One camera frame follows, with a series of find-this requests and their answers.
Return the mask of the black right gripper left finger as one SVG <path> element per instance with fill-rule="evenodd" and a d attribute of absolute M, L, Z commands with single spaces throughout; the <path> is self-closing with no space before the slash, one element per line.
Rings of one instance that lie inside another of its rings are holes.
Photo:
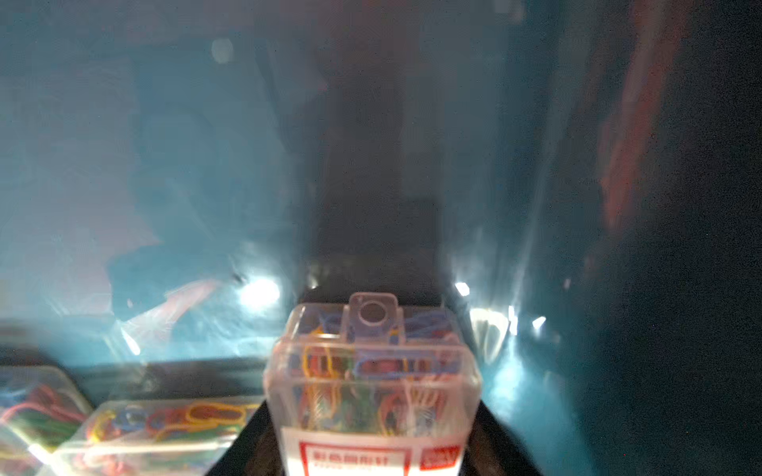
<path fill-rule="evenodd" d="M 259 407 L 206 476 L 278 476 L 280 448 L 267 407 Z"/>

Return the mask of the blue plastic storage tray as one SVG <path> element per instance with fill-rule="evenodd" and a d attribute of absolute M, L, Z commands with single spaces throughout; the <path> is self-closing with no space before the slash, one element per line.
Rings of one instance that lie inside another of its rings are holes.
<path fill-rule="evenodd" d="M 1 359 L 258 393 L 445 307 L 545 475 L 761 471 L 757 1 L 5 1 Z"/>

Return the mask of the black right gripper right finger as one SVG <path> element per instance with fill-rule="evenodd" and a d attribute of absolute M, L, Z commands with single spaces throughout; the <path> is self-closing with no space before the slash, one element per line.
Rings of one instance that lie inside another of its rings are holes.
<path fill-rule="evenodd" d="M 480 402 L 464 452 L 467 476 L 540 476 L 517 436 Z"/>

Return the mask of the sixteenth clear paper clip box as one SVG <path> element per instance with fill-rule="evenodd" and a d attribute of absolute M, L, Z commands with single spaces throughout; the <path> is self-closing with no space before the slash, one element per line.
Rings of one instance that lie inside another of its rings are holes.
<path fill-rule="evenodd" d="M 482 378 L 448 309 L 356 293 L 297 305 L 263 385 L 289 475 L 456 475 Z"/>

